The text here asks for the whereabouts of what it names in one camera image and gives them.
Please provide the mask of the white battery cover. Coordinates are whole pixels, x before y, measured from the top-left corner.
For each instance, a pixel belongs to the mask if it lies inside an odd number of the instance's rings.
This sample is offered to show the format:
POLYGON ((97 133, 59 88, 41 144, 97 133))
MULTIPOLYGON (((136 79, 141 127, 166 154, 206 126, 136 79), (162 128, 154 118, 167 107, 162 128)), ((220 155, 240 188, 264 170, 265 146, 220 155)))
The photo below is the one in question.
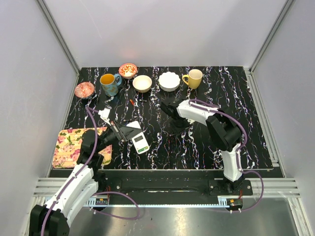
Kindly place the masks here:
POLYGON ((129 122, 127 124, 128 127, 141 129, 140 123, 138 121, 129 122))

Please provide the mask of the white remote control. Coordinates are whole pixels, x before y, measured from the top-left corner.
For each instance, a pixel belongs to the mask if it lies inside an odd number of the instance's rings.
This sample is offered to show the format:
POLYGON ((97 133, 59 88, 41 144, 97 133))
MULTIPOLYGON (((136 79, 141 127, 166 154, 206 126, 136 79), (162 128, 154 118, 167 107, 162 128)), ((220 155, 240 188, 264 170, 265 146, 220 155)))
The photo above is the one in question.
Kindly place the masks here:
POLYGON ((131 140, 133 142, 137 154, 143 154, 147 152, 150 148, 143 132, 139 133, 131 140))

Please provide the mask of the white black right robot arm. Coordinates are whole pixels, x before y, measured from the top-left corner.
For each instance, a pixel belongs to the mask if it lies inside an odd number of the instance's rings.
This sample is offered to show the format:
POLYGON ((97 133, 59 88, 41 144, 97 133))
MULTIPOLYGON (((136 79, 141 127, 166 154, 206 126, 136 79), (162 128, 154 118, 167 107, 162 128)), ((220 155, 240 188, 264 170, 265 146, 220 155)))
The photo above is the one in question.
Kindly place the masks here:
POLYGON ((246 144, 247 135, 228 109, 199 99, 162 101, 160 108, 172 118, 170 124, 174 134, 183 132, 192 122, 207 127, 213 145, 221 152, 224 165, 224 178, 219 182, 218 189, 230 195, 240 191, 244 181, 240 149, 246 144))

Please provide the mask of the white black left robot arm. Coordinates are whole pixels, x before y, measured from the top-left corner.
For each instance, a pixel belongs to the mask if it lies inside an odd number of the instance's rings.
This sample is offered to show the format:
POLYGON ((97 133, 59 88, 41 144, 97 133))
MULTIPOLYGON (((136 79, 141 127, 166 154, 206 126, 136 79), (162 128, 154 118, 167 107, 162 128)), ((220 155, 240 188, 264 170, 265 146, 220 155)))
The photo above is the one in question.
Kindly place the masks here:
POLYGON ((127 142, 142 134, 138 121, 127 125, 115 121, 101 134, 88 129, 82 134, 79 157, 71 175, 44 205, 35 205, 30 213, 29 235, 67 236, 78 212, 93 194, 105 192, 105 175, 99 172, 103 162, 100 151, 119 141, 127 142))

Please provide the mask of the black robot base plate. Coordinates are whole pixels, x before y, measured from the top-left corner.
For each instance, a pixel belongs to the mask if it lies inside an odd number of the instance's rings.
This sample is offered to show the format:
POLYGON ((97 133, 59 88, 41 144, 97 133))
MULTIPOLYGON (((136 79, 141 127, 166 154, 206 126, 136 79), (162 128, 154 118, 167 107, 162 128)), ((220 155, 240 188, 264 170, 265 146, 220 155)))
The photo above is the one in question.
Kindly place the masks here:
POLYGON ((223 171, 198 170, 105 170, 99 171, 100 189, 122 192, 188 192, 210 196, 252 196, 249 180, 241 177, 235 184, 229 183, 223 171))

